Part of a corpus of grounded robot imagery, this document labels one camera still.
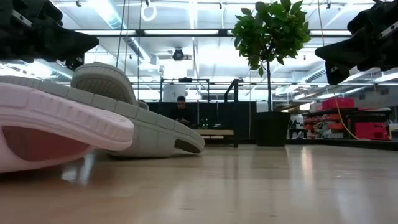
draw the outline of person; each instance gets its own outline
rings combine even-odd
[[[178,121],[184,125],[190,125],[191,113],[185,105],[185,97],[179,96],[177,98],[177,107],[173,108],[170,113],[170,118]]]

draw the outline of red box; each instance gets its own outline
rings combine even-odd
[[[338,107],[339,108],[354,108],[354,99],[352,98],[338,98]],[[328,100],[325,100],[322,102],[320,107],[318,108],[319,110],[329,110],[329,109],[335,109],[337,108],[336,106],[336,100],[334,98],[330,98]]]
[[[390,140],[386,125],[380,122],[355,123],[355,136],[359,139]]]

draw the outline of ceiling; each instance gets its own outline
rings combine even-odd
[[[75,0],[52,0],[52,2],[63,12],[64,28],[75,30],[110,30],[112,26],[106,17],[111,17],[112,13],[123,20],[124,29],[232,29],[236,23],[235,15],[241,14],[240,9],[242,7],[254,9],[256,3],[252,0],[151,0],[150,8],[147,8],[145,0],[79,1],[81,7],[76,5]],[[319,11],[317,2],[317,0],[303,1],[302,8],[308,12],[309,29],[321,29],[322,22],[324,29],[346,30],[347,23],[352,18],[374,4],[372,0],[321,0]],[[193,75],[192,78],[209,78],[211,82],[225,83],[231,82],[234,78],[242,78],[244,82],[266,82],[266,79],[260,77],[258,73],[249,70],[246,59],[239,57],[238,51],[234,49],[231,37],[136,37],[134,40],[147,55],[151,56],[151,59],[155,60],[151,63],[142,63],[136,52],[119,37],[100,37],[100,45],[87,52],[85,60],[115,65],[124,70],[132,82],[159,82],[161,75],[164,78]],[[311,75],[321,74],[312,82],[326,83],[326,75],[320,72],[323,70],[324,61],[318,58],[314,51],[323,44],[333,44],[342,40],[345,38],[330,36],[324,39],[313,38],[299,52],[297,59],[286,59],[284,66],[276,61],[272,62],[271,80],[274,83],[305,82],[305,79]],[[174,62],[171,54],[176,48],[181,48],[190,59]],[[366,74],[368,73],[362,73],[363,76],[358,76],[349,82],[364,81],[368,78]],[[139,88],[155,90],[157,86],[140,85]],[[227,89],[227,87],[228,85],[220,85],[212,88]],[[242,94],[260,94],[261,98],[265,98],[266,86],[241,88],[246,91]],[[279,93],[275,94],[275,98],[290,97],[290,100],[294,100],[297,95],[312,91],[323,92],[328,87],[274,85],[272,88],[275,93]]]

